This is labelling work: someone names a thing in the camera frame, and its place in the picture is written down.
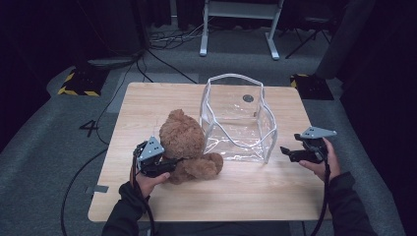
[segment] brown teddy bear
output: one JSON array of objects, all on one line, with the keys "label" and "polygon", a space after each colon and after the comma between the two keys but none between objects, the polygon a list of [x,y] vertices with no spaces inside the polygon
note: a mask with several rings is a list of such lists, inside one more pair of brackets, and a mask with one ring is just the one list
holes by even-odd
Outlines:
[{"label": "brown teddy bear", "polygon": [[218,153],[203,154],[205,135],[202,127],[182,109],[173,110],[159,130],[163,158],[184,158],[178,162],[169,181],[181,184],[193,179],[214,179],[223,167]]}]

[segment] wooden table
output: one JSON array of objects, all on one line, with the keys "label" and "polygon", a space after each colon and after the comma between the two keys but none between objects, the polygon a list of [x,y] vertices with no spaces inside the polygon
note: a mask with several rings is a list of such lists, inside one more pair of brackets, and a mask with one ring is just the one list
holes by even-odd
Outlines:
[{"label": "wooden table", "polygon": [[[106,221],[129,179],[132,152],[154,135],[171,110],[181,108],[198,120],[205,85],[143,84],[128,86],[97,185],[89,219]],[[222,86],[239,92],[239,87]],[[156,186],[149,200],[155,221],[238,221],[318,219],[324,184],[313,172],[289,161],[279,147],[302,149],[294,134],[310,122],[295,88],[265,87],[278,139],[268,164],[225,161],[217,179]]]}]

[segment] transparent plastic box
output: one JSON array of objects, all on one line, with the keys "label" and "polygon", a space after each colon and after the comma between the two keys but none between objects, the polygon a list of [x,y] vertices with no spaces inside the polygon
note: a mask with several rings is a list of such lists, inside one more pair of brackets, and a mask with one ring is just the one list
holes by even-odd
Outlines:
[{"label": "transparent plastic box", "polygon": [[218,152],[225,160],[268,163],[276,144],[275,118],[265,101],[264,85],[246,76],[208,79],[200,125],[206,135],[205,153]]}]

